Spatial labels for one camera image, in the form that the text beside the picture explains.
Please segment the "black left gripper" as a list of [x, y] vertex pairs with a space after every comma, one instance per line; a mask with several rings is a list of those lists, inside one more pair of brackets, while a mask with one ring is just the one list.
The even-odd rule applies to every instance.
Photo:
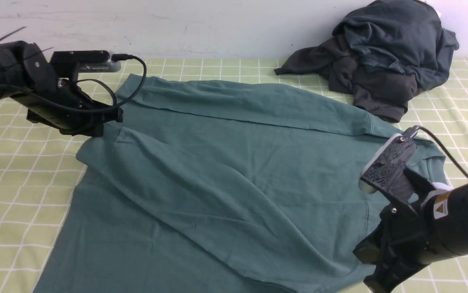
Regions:
[[63, 135], [101, 137], [106, 123], [123, 121], [120, 106], [94, 101], [81, 90], [77, 65], [59, 74], [36, 44], [18, 43], [12, 52], [26, 77], [23, 90], [12, 99], [27, 108], [29, 122]]

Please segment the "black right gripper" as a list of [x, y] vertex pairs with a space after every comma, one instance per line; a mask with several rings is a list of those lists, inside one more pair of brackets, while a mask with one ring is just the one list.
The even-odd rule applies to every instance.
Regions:
[[370, 291], [391, 293], [442, 258], [442, 236], [433, 215], [442, 188], [409, 168], [368, 167], [360, 182], [370, 193], [379, 191], [389, 204], [380, 212], [377, 228], [353, 253], [361, 263], [375, 266], [364, 279]]

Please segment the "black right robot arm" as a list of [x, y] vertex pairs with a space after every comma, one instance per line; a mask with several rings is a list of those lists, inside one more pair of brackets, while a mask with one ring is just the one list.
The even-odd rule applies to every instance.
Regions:
[[386, 205], [377, 228], [353, 250], [375, 267], [363, 280], [373, 293], [390, 293], [432, 263], [468, 255], [468, 184], [436, 189], [414, 171], [407, 174], [409, 191], [420, 195], [407, 205], [414, 214]]

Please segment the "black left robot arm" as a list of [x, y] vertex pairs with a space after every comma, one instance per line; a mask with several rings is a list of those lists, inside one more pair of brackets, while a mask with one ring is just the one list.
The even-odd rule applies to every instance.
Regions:
[[27, 120], [63, 135], [101, 137], [108, 122], [122, 122], [121, 107], [93, 100], [79, 86], [80, 72], [116, 72], [105, 50], [57, 51], [46, 60], [36, 44], [0, 44], [0, 100], [27, 109]]

